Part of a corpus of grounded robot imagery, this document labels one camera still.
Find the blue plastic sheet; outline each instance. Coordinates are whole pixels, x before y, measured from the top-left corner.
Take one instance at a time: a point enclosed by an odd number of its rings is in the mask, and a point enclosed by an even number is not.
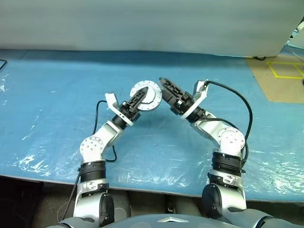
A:
[[[244,185],[247,199],[303,200],[304,106],[268,102],[241,58],[158,52],[0,50],[0,174],[73,183],[81,162],[79,144],[92,133],[95,105],[104,93],[122,102],[142,80],[166,77],[185,91],[198,79],[238,90],[250,102],[254,122]],[[243,132],[242,101],[210,85],[201,107]],[[100,106],[98,127],[114,113]],[[112,188],[199,196],[208,182],[214,145],[162,102],[142,113],[116,144],[107,163]],[[113,158],[112,149],[105,157]]]

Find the white backdrop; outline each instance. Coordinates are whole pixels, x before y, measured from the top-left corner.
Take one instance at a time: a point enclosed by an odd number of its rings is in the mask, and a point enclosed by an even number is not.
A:
[[[0,48],[274,56],[304,0],[0,0]]]

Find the floor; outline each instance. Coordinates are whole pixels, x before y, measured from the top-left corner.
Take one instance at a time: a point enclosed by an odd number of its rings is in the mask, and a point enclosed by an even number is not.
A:
[[[57,223],[62,216],[72,186],[46,183],[38,203],[32,228],[45,228]],[[132,205],[132,216],[151,213],[167,213],[170,210],[170,202],[173,196],[128,192]],[[197,205],[199,198],[191,198]],[[73,215],[74,201],[72,201],[67,217]],[[247,202],[247,207],[262,210],[276,218],[285,219],[295,224],[304,225],[304,203],[271,203],[271,202]]]

